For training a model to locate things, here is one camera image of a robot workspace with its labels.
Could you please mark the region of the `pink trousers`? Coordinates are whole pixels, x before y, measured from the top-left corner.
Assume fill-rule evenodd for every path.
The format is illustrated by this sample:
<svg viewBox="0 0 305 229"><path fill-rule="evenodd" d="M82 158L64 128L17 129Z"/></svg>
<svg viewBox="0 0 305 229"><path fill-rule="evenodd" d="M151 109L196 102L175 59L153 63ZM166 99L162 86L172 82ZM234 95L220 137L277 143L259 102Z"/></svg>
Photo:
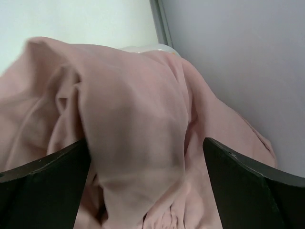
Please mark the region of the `pink trousers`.
<svg viewBox="0 0 305 229"><path fill-rule="evenodd" d="M37 37L0 78L0 169L85 138L77 229L219 229L211 137L271 167L267 139L185 59Z"/></svg>

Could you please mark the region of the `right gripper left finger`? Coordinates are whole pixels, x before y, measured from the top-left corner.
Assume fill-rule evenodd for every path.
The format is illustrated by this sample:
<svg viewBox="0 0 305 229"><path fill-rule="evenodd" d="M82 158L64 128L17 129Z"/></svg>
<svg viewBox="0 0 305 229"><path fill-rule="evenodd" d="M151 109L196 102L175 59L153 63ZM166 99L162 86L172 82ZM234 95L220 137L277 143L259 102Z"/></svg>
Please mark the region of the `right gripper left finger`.
<svg viewBox="0 0 305 229"><path fill-rule="evenodd" d="M84 139L0 174L2 229L72 229L91 157Z"/></svg>

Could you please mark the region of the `white plastic basket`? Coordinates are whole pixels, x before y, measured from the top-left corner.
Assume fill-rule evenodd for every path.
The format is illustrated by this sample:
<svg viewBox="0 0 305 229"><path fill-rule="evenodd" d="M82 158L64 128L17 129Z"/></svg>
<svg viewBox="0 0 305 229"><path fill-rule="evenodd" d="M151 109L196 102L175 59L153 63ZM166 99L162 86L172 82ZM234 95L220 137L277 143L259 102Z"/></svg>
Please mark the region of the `white plastic basket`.
<svg viewBox="0 0 305 229"><path fill-rule="evenodd" d="M121 48L121 50L126 52L135 52L135 53L142 53L149 51L164 51L180 57L180 54L175 49L173 49L168 45L160 44L160 43L154 45L146 45L146 46L129 46L129 47Z"/></svg>

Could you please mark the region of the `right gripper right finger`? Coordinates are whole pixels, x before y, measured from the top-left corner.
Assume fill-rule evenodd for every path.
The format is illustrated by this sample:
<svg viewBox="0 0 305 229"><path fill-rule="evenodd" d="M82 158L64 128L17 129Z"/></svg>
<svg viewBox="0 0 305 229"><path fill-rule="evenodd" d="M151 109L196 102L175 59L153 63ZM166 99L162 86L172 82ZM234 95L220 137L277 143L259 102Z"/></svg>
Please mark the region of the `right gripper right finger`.
<svg viewBox="0 0 305 229"><path fill-rule="evenodd" d="M206 138L203 152L224 229L303 229L305 179Z"/></svg>

